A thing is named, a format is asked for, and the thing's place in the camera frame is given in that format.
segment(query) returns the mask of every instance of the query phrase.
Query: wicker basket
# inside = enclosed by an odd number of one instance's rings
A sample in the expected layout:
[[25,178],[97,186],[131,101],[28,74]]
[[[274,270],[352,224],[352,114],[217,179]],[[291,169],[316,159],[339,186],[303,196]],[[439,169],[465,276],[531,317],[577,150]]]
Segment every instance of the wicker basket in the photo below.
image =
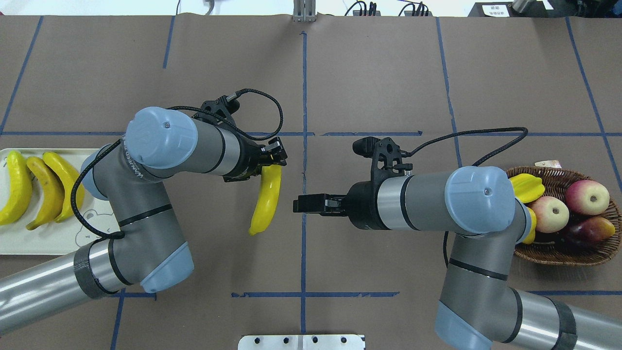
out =
[[[545,196],[553,196],[564,200],[566,189],[576,181],[591,180],[589,176],[576,171],[543,168],[536,166],[517,166],[506,171],[508,177],[521,173],[528,173],[542,178],[542,184],[546,188]],[[551,242],[534,242],[532,244],[518,244],[514,254],[525,260],[545,265],[570,265],[570,266],[594,266],[605,263],[613,258],[620,250],[622,235],[622,217],[620,208],[611,198],[607,210],[600,216],[608,219],[616,227],[616,233],[593,248],[581,252],[565,251]],[[571,213],[570,220],[580,220],[582,216]]]

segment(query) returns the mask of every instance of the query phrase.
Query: red apple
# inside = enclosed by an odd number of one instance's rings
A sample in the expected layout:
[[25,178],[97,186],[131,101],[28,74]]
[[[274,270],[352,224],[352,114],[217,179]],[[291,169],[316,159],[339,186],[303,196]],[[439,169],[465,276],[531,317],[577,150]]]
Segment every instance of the red apple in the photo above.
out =
[[564,202],[551,196],[538,198],[528,207],[536,213],[536,231],[551,234],[563,229],[568,224],[570,212]]
[[590,248],[615,233],[616,228],[609,220],[593,216],[578,224],[566,226],[559,232],[559,242],[568,248]]
[[596,181],[577,181],[566,190],[566,204],[579,214],[602,214],[609,207],[609,191]]

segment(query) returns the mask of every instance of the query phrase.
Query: yellow fruit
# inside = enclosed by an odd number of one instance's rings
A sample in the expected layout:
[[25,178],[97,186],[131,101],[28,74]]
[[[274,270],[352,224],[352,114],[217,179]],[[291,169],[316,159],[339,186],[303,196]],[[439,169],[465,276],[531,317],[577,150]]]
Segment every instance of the yellow fruit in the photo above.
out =
[[544,185],[542,179],[532,174],[518,174],[509,178],[514,188],[514,195],[522,203],[530,203],[542,197]]
[[248,233],[251,235],[265,231],[270,226],[270,222],[272,222],[276,205],[279,203],[281,170],[280,165],[270,165],[261,168],[259,198],[251,219],[251,228],[248,230]]
[[45,165],[39,157],[28,157],[26,165],[37,177],[43,189],[43,204],[37,213],[37,217],[26,225],[27,230],[34,230],[37,227],[47,224],[54,220],[63,210],[63,199],[65,194],[60,185],[60,181],[50,168]]
[[9,152],[6,164],[11,179],[11,193],[6,205],[0,210],[0,225],[10,224],[22,217],[28,209],[30,197],[32,197],[30,173],[26,168],[26,160],[21,153],[18,151]]
[[[61,222],[69,217],[73,216],[73,210],[71,205],[72,188],[80,173],[74,168],[65,158],[59,156],[54,152],[45,152],[43,154],[43,161],[49,166],[58,178],[62,182],[65,188],[65,200],[63,201],[63,211],[58,215],[54,221]],[[78,192],[76,192],[76,204],[78,209],[82,207],[84,202],[84,187],[80,184]]]
[[532,244],[534,242],[534,239],[536,239],[537,219],[536,213],[531,210],[531,208],[527,208],[527,210],[529,210],[529,215],[531,215],[531,228],[529,229],[529,234],[527,234],[527,237],[522,242],[525,244]]

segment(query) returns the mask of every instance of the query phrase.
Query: white tray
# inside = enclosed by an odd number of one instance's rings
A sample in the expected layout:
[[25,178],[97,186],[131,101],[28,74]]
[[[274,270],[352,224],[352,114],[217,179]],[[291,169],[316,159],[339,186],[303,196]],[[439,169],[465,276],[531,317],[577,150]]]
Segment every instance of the white tray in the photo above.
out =
[[[0,151],[0,209],[9,197],[9,171],[6,157],[16,150],[25,158],[42,157],[45,152],[56,152],[80,170],[82,162],[97,149],[91,148],[7,148]],[[75,217],[61,223],[51,222],[35,230],[26,230],[26,224],[34,220],[43,202],[42,190],[34,175],[32,177],[32,199],[22,217],[12,224],[0,226],[0,254],[5,255],[64,255],[73,252],[98,237],[84,228]],[[119,230],[110,203],[91,196],[86,191],[80,212],[96,229],[103,232]]]

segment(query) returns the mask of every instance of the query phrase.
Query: light blue joint cap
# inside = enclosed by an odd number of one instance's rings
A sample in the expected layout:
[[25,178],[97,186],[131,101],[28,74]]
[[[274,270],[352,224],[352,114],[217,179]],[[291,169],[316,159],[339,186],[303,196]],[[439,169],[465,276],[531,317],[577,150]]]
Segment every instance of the light blue joint cap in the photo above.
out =
[[521,243],[525,240],[525,238],[527,238],[527,236],[529,235],[529,231],[531,231],[532,225],[531,214],[527,210],[527,207],[521,201],[518,201],[518,203],[521,203],[522,211],[525,213],[525,232],[522,233],[521,238],[516,241],[516,244]]
[[147,293],[155,293],[185,280],[192,271],[194,271],[194,263],[188,242],[184,242],[141,281],[141,286]]
[[194,152],[197,141],[197,126],[189,116],[160,107],[139,110],[125,134],[129,155],[154,169],[182,164]]
[[[91,154],[89,157],[87,157],[84,160],[84,163],[82,163],[82,167],[80,167],[80,172],[82,173],[84,171],[84,169],[86,168],[87,165],[91,164],[91,162],[93,160],[95,160],[95,157],[97,157],[97,155],[101,152],[101,150],[105,147],[108,147],[109,144],[107,144],[106,146],[98,149],[95,153]],[[95,185],[95,178],[93,177],[93,170],[89,170],[88,173],[86,174],[86,176],[84,177],[84,179],[82,179],[82,186],[84,186],[84,188],[91,194],[93,195],[93,197],[100,199],[102,201],[107,201],[108,198],[106,196],[104,196],[99,189],[97,189],[97,186]]]
[[484,337],[440,301],[434,330],[445,343],[458,350],[490,350],[493,346],[492,340]]
[[465,166],[445,184],[445,204],[452,219],[474,234],[502,231],[514,220],[514,188],[495,166]]

